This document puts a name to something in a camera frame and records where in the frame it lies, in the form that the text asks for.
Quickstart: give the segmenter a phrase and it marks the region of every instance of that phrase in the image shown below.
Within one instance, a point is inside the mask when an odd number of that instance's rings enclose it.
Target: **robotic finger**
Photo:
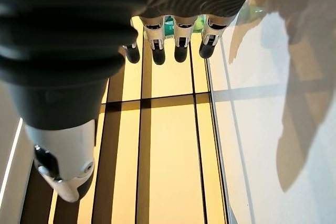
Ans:
[[[147,37],[151,48],[153,60],[157,65],[162,65],[165,62],[164,53],[164,25],[163,16],[156,18],[140,17],[145,36]]]
[[[177,62],[185,61],[187,57],[188,45],[191,39],[197,16],[184,18],[173,16],[174,19],[174,37],[175,37],[175,60]]]
[[[208,15],[202,32],[202,42],[199,55],[208,59],[214,52],[215,46],[221,38],[225,28],[235,19],[232,17],[218,17]]]
[[[70,129],[48,131],[26,125],[34,144],[34,164],[58,195],[68,202],[81,199],[89,190],[95,160],[95,121]]]

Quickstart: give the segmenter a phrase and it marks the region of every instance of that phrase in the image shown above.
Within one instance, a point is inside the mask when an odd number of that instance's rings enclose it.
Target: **black rubber fingertip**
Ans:
[[[157,65],[162,65],[165,62],[166,56],[164,54],[164,49],[155,49],[152,50],[153,53],[153,60],[155,62],[155,64]]]
[[[182,63],[187,58],[187,47],[177,47],[175,46],[175,60],[179,63]]]
[[[215,46],[205,45],[205,44],[203,44],[203,42],[201,42],[199,55],[203,59],[208,59],[213,54],[214,49],[215,49]]]
[[[138,63],[140,60],[140,53],[138,46],[136,46],[135,48],[125,49],[125,54],[130,63],[135,64]]]

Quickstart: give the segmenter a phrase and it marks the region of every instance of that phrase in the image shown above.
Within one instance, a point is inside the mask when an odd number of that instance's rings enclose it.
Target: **floor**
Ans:
[[[142,34],[140,19],[133,23]],[[67,203],[32,168],[22,223],[224,223],[200,42],[193,34],[178,63],[167,39],[166,62],[157,66],[138,37],[140,61],[126,61],[102,100],[89,192]]]

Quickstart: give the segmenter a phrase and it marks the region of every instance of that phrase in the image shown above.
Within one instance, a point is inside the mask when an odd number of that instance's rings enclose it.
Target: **robotic hand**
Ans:
[[[124,45],[140,59],[139,15],[153,60],[163,64],[163,16],[174,18],[175,59],[183,62],[196,18],[207,14],[200,56],[208,58],[245,0],[0,0],[0,79],[25,122],[34,163],[60,197],[81,199],[95,167],[93,147],[107,79]]]

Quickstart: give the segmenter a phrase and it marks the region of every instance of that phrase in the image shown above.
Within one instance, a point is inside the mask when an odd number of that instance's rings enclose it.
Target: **white wall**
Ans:
[[[19,223],[33,148],[0,82],[0,223]]]
[[[210,59],[232,222],[336,223],[336,1],[248,5]]]

